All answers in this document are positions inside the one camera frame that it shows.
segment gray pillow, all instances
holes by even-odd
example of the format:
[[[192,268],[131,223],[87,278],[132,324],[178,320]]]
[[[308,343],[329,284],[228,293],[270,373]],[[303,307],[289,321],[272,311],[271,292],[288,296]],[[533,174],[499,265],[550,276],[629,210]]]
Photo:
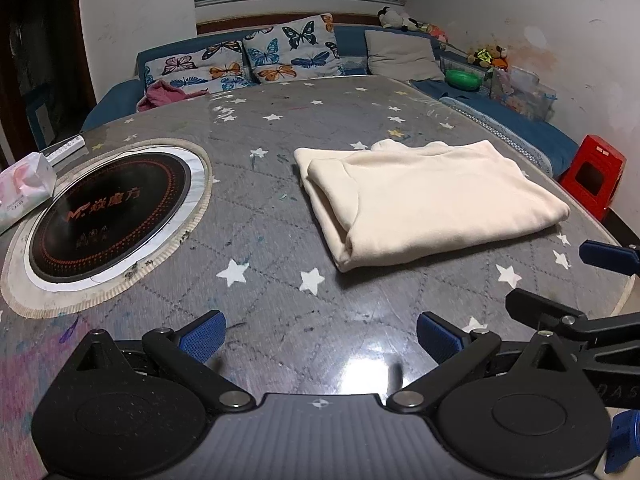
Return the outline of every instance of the gray pillow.
[[[369,71],[391,79],[433,79],[443,81],[444,74],[433,57],[429,38],[395,34],[384,30],[365,30]]]

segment blue mat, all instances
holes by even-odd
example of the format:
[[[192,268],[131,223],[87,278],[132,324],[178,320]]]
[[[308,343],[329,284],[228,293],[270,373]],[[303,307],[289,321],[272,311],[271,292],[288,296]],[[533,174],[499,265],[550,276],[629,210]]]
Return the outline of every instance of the blue mat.
[[[575,153],[578,151],[578,144],[551,124],[543,121],[530,121],[499,102],[492,101],[477,92],[457,90],[444,81],[427,79],[424,81],[411,81],[411,83],[419,91],[434,99],[440,99],[441,97],[458,99],[467,106],[471,106],[498,121],[549,158],[554,178],[558,178],[569,168],[571,161],[574,160]]]

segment red plastic stool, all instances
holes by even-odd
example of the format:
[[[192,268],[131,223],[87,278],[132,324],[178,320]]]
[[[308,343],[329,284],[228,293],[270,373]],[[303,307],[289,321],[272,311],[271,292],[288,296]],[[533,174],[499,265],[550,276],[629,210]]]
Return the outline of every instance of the red plastic stool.
[[[564,187],[599,221],[604,218],[616,193],[626,157],[603,138],[587,135],[566,173]]]

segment green toy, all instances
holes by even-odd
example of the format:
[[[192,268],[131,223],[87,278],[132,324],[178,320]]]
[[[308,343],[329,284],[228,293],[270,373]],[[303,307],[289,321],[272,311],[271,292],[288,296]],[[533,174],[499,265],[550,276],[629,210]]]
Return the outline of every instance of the green toy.
[[[462,70],[447,70],[444,81],[453,86],[453,88],[466,90],[467,92],[475,92],[482,85],[482,79],[479,76]]]

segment pink cloth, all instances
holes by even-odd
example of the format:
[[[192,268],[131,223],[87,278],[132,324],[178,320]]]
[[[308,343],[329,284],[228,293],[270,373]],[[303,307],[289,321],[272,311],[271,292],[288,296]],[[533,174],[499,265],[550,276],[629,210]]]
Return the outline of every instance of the pink cloth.
[[[182,89],[171,86],[167,81],[159,79],[146,89],[146,95],[138,101],[136,110],[145,112],[152,108],[158,108],[159,106],[184,101],[185,99],[199,97],[208,93],[206,90],[200,90],[193,94],[186,94]]]

